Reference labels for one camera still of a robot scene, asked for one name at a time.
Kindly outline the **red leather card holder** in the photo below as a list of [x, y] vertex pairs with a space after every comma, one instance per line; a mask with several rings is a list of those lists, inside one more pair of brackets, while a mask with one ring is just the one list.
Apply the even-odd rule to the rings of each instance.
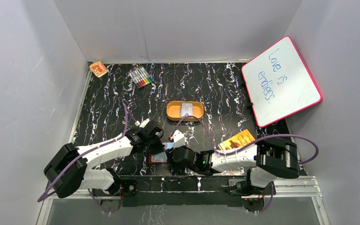
[[149, 155], [149, 164], [168, 164], [166, 152], [173, 148], [172, 142], [164, 143], [164, 151], [155, 155]]

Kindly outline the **silver credit card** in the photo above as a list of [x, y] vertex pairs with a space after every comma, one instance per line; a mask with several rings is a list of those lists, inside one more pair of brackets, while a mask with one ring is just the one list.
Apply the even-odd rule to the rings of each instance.
[[190, 102], [182, 102], [180, 108], [180, 116], [182, 118], [193, 115], [193, 104]]

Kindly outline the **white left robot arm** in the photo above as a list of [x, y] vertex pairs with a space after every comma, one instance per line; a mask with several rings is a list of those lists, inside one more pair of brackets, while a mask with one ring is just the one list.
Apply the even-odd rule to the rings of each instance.
[[104, 142], [77, 147], [65, 144], [44, 168], [44, 175], [51, 184], [49, 188], [59, 198], [66, 198], [79, 189], [100, 189], [110, 195], [126, 192], [127, 185], [136, 186], [135, 181], [124, 181], [112, 168], [96, 169], [96, 166], [144, 151], [163, 152], [163, 135], [162, 126], [147, 119]]

